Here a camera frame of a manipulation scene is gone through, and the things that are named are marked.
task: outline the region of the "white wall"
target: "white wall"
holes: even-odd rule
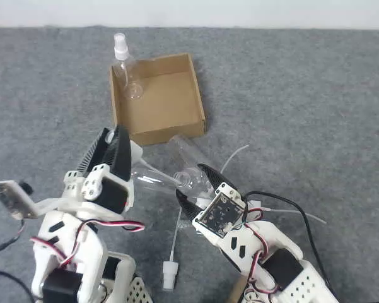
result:
[[[0,0],[0,27],[379,29],[379,0]]]

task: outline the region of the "brown cardboard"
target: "brown cardboard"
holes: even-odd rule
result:
[[[167,142],[175,134],[204,134],[205,116],[190,54],[140,60],[136,68],[144,85],[143,96],[136,100],[124,97],[123,83],[110,68],[115,124],[123,124],[140,145]]]
[[[242,294],[244,293],[244,288],[247,286],[247,277],[241,276],[237,283],[235,283],[235,286],[233,287],[233,290],[231,291],[230,297],[226,301],[226,303],[239,303]]]

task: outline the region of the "transparent bottle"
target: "transparent bottle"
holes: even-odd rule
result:
[[[134,100],[143,95],[143,81],[137,70],[137,62],[126,44],[126,37],[123,33],[116,33],[115,40],[115,58],[117,63],[114,64],[115,75],[124,91],[126,98]]]
[[[135,188],[158,191],[175,196],[179,189],[190,200],[205,208],[213,198],[213,187],[197,164],[204,163],[213,167],[211,161],[187,138],[177,135],[168,142],[168,149],[179,170],[173,176],[160,172],[145,161],[140,161],[132,168],[131,177]]]

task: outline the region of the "spray bottle cap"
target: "spray bottle cap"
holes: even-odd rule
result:
[[[129,57],[129,50],[127,48],[125,35],[123,33],[116,33],[114,40],[115,58],[118,60],[126,60]]]
[[[175,285],[175,277],[178,273],[178,263],[164,261],[163,263],[163,290],[172,291]]]

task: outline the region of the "spray nozzle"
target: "spray nozzle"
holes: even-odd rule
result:
[[[126,44],[126,37],[123,33],[116,33],[115,40],[115,58],[118,60],[126,60],[129,57],[129,50]]]

